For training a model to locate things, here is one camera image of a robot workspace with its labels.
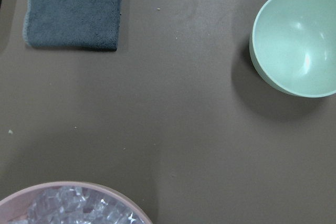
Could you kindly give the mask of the green bowl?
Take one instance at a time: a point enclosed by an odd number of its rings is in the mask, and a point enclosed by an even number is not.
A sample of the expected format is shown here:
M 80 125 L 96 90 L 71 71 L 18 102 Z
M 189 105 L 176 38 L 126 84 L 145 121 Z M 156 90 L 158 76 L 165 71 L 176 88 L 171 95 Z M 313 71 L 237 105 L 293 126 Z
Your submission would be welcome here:
M 335 0 L 268 0 L 249 39 L 252 63 L 271 87 L 294 96 L 335 94 Z

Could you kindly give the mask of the grey folded cloth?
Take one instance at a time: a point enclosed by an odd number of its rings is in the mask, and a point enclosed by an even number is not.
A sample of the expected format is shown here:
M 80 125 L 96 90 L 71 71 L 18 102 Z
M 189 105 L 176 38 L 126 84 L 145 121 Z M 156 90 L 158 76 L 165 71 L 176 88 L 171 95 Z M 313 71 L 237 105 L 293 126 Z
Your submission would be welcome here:
M 23 38 L 35 48 L 115 51 L 121 0 L 27 0 Z

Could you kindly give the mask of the pile of clear ice cubes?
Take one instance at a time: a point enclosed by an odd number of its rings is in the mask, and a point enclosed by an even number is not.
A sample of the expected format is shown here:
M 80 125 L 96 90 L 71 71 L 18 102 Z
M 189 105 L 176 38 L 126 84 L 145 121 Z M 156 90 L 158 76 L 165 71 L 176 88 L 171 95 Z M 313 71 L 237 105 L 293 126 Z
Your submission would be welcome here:
M 40 192 L 27 213 L 8 223 L 143 223 L 121 201 L 99 191 L 62 186 Z

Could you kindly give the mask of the pink bowl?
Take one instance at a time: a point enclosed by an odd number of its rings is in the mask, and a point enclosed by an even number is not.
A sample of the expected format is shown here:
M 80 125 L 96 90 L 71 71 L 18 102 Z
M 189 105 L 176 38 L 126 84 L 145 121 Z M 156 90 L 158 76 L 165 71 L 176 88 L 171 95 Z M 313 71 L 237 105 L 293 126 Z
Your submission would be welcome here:
M 146 215 L 146 213 L 130 198 L 123 195 L 122 193 L 106 187 L 104 185 L 99 185 L 91 182 L 75 182 L 75 181 L 59 181 L 59 182 L 48 182 L 42 183 L 34 186 L 24 188 L 17 191 L 8 197 L 1 200 L 1 223 L 7 223 L 17 217 L 22 217 L 36 198 L 36 196 L 49 188 L 57 188 L 61 186 L 78 186 L 93 189 L 111 196 L 126 206 L 130 207 L 135 214 L 137 214 L 144 223 L 152 223 L 152 220 Z

